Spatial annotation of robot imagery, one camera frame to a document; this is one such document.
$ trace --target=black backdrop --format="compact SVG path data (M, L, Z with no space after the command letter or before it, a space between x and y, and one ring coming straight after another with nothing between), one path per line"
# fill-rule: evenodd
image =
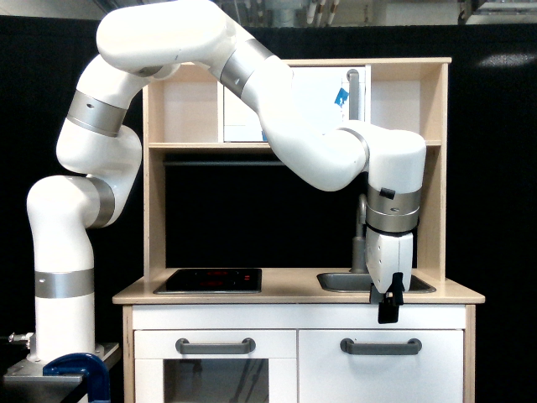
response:
M25 198L39 179L66 173L56 161L55 141L78 77L96 55L96 27L92 21L0 17L0 335L34 330L33 250ZM537 171L533 156L537 150L537 27L250 32L283 59L453 59L447 275L487 297L487 303L477 308L477 401L535 397L531 357L536 275L531 223ZM483 66L481 62L490 56L493 62ZM125 123L142 132L139 94ZM285 168L170 170L170 178L184 179L176 184L180 191L174 202L197 208L189 217L176 214L181 206L170 212L169 227L180 222L178 230L169 234L169 250L177 251L169 254L170 263L201 267L350 264L348 239L353 224L349 217L358 186L327 196L304 186ZM255 209L248 213L241 206ZM142 215L139 175L118 221L90 231L99 341L121 340L121 308L111 299L143 273ZM8 362L11 350L2 349L0 354L2 369L12 364ZM114 371L112 401L120 401L121 369Z

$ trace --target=electric stove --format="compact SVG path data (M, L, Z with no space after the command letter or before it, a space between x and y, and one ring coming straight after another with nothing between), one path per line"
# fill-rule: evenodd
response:
M261 269L179 269L155 294L261 291Z

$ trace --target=white box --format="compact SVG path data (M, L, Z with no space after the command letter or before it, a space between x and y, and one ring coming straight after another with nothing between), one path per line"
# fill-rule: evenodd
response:
M322 133L348 120L348 71L359 74L360 117L371 122L370 66L292 67L292 94L295 105L311 124ZM263 142L258 115L237 96L224 89L224 142Z

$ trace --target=metal sink basin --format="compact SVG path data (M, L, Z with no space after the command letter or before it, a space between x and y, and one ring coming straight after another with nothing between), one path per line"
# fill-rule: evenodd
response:
M371 275L367 273L322 273L317 279L323 290L333 292L369 292L371 290ZM435 292L436 288L428 285L415 275L410 278L410 293Z

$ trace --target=robotic arm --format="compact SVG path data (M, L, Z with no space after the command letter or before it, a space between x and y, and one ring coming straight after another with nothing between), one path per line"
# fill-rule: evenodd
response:
M60 163L86 177L45 178L28 198L38 359L94 351L93 254L85 229L117 219L138 171L139 139L122 126L133 96L187 61L258 114L274 153L304 181L336 191L369 171L368 268L380 293L394 273L403 273L408 290L425 164L419 135L359 121L323 135L291 101L292 70L207 0L119 9L102 20L96 40L100 55L78 82L57 145Z

